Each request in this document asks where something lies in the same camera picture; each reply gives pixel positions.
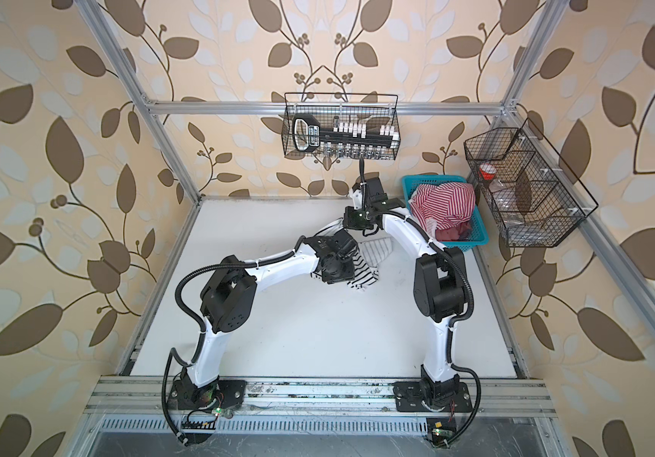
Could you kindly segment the black white striped tank top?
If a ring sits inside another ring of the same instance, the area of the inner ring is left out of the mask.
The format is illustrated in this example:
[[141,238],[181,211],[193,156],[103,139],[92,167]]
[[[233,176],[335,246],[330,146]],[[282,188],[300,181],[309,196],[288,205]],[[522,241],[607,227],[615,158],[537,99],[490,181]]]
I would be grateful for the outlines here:
[[357,251],[352,254],[355,277],[346,282],[350,289],[364,291],[380,279],[379,266],[393,251],[390,237],[368,239],[357,242]]

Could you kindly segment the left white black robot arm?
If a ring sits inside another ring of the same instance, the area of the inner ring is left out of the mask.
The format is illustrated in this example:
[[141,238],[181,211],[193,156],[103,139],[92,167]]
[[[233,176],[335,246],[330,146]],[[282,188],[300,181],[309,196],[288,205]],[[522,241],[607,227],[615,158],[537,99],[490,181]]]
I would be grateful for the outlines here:
[[302,275],[314,275],[327,285],[350,282],[357,278],[358,253],[357,241],[346,230],[338,230],[302,236],[290,251],[262,259],[242,261],[230,255],[183,277],[174,292],[175,303],[196,322],[199,337],[189,362],[171,350],[163,384],[173,362],[181,371],[171,388],[163,388],[163,405],[174,398],[181,409],[224,407],[226,394],[219,378],[228,337],[249,319],[257,292]]

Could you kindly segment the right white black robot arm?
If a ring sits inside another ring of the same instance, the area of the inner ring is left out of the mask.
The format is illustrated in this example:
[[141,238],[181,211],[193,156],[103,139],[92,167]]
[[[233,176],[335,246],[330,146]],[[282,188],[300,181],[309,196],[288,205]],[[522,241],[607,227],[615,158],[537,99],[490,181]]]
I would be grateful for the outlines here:
[[440,244],[404,209],[347,207],[343,225],[349,230],[383,230],[415,260],[414,301],[431,327],[419,398],[430,411],[446,409],[461,394],[460,374],[471,372],[455,364],[454,349],[458,325],[474,312],[464,253]]

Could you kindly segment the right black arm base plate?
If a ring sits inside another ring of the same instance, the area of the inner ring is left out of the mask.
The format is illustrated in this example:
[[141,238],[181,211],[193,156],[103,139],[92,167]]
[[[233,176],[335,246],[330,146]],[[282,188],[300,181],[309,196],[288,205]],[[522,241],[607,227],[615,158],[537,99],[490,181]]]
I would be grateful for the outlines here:
[[396,382],[393,394],[399,412],[469,413],[473,409],[467,384],[458,381]]

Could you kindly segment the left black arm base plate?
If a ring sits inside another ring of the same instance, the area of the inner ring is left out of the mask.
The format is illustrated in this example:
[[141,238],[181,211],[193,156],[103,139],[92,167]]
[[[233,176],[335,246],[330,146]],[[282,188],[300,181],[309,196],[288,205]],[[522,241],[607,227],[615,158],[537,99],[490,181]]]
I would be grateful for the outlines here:
[[180,411],[191,411],[192,409],[206,409],[211,411],[220,407],[221,409],[238,409],[245,399],[245,380],[220,380],[217,379],[207,386],[198,387],[190,382],[190,379],[176,379],[166,399],[169,406],[174,406]]

